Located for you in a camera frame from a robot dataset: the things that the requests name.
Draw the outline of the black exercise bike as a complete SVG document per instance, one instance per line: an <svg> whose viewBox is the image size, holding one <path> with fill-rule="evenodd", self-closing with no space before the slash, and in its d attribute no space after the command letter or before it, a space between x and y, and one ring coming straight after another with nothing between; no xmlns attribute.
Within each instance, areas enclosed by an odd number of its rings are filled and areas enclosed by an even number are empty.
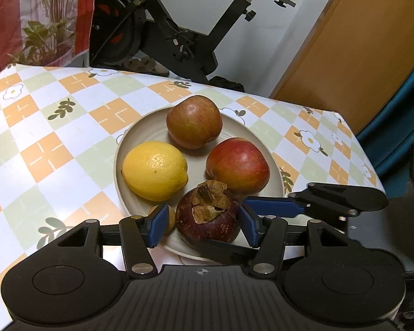
<svg viewBox="0 0 414 331"><path fill-rule="evenodd" d="M292 0L274 1L295 6ZM233 0L210 33L203 34L177 25L161 0L95 0L89 63L121 67L142 52L176 75L206 84L217 68L217 46L240 17L255 17L251 2Z"/></svg>

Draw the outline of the checkered floral tablecloth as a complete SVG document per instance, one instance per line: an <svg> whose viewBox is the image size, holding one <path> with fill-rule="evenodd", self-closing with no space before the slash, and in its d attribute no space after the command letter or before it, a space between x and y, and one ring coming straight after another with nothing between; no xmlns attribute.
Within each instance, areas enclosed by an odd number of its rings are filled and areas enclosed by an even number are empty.
<svg viewBox="0 0 414 331"><path fill-rule="evenodd" d="M285 192L311 181L381 186L337 112L158 76L15 64L0 71L0 286L9 268L81 221L116 223L113 158L124 131L193 94L268 147ZM0 292L0 330L9 322Z"/></svg>

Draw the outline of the beige round plate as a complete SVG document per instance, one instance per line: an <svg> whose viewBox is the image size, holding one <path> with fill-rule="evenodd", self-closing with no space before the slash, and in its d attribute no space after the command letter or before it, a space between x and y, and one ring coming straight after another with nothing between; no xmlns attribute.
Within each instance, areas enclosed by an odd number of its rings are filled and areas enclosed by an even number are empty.
<svg viewBox="0 0 414 331"><path fill-rule="evenodd" d="M116 139L118 147L114 158L114 180L116 192L126 216L146 216L156 203L139 197L129 189L121 174L123 160L131 149L146 141L158 140L174 144L168 134L166 124L167 115L170 110L171 108L167 107L145 115L133 123ZM188 162L188 183L172 199L167 201L173 209L177 207L178 202L185 193L195 188L201 182L206 181L206 158L211 150L220 142L234 137L249 140L260 150L268 162L270 179L268 184L257 195L270 197L284 196L283 179L280 169L276 165L268 147L241 122L225 114L222 116L222 119L223 128L220 136L216 140L197 150L181 149L182 154ZM196 261L207 260L183 240L177 229L172 230L169 235L164 235L161 239L160 246L181 257Z"/></svg>

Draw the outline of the yellow lemon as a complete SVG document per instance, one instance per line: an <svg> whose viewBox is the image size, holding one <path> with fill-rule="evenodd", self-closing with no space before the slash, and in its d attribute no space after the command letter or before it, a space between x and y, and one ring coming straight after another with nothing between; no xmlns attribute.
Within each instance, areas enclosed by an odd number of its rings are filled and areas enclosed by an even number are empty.
<svg viewBox="0 0 414 331"><path fill-rule="evenodd" d="M146 141L128 152L121 173L135 194L149 201L163 202L188 183L188 162L173 145Z"/></svg>

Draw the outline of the brownish red apple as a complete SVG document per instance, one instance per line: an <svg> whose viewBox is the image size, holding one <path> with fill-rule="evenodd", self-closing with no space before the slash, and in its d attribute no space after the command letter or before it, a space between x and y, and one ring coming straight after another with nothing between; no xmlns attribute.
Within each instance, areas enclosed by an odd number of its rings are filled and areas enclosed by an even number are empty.
<svg viewBox="0 0 414 331"><path fill-rule="evenodd" d="M216 140L223 120L211 99L195 95L174 106L167 114L169 136L181 147L197 150Z"/></svg>

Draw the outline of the red printed backdrop cloth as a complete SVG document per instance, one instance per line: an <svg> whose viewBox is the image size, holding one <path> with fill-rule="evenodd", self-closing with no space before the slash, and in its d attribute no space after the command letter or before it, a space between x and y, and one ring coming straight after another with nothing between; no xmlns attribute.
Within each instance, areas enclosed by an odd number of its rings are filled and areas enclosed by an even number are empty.
<svg viewBox="0 0 414 331"><path fill-rule="evenodd" d="M0 71L88 66L94 0L0 0Z"/></svg>

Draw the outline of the teal curtain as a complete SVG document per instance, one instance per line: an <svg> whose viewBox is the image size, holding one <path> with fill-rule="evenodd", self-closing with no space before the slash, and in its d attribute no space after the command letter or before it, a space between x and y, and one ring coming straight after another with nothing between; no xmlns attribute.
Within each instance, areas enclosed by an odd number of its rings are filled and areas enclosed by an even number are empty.
<svg viewBox="0 0 414 331"><path fill-rule="evenodd" d="M389 197L406 192L414 142L414 69L372 121L357 134Z"/></svg>

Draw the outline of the wooden door panel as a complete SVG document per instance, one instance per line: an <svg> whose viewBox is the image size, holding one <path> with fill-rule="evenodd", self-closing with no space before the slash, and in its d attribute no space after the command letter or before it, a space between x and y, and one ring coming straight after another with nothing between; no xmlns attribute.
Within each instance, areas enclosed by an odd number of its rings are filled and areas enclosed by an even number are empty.
<svg viewBox="0 0 414 331"><path fill-rule="evenodd" d="M414 68L414 0L330 0L271 94L360 132Z"/></svg>

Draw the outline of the dark purple mangosteen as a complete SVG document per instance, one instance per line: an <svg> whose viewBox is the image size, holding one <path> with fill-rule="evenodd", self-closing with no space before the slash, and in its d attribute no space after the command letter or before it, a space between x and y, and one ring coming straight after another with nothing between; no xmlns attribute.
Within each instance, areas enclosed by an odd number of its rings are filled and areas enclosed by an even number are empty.
<svg viewBox="0 0 414 331"><path fill-rule="evenodd" d="M186 193L176 208L176 228L189 244L231 243L239 232L239 202L228 185L208 180Z"/></svg>

